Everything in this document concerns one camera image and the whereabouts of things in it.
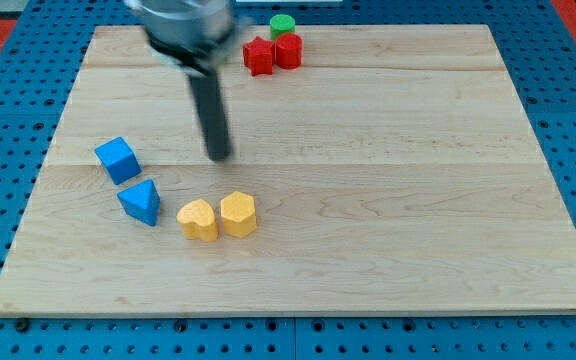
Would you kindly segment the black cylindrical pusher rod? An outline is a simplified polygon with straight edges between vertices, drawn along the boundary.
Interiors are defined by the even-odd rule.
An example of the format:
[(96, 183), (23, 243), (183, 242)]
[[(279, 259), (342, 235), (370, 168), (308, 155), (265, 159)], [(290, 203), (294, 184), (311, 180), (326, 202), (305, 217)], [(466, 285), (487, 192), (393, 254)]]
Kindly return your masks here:
[(210, 69), (188, 79), (207, 156), (213, 162), (225, 161), (232, 144), (218, 74)]

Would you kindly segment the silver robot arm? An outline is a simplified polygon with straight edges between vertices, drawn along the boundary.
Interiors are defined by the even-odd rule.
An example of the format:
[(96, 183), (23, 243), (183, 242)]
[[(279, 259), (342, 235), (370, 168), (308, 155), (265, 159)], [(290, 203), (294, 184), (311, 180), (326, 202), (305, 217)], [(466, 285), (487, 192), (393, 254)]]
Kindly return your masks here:
[(208, 158), (232, 153), (218, 69), (240, 44), (249, 23), (228, 0), (125, 0), (142, 23), (148, 44), (163, 62), (188, 79)]

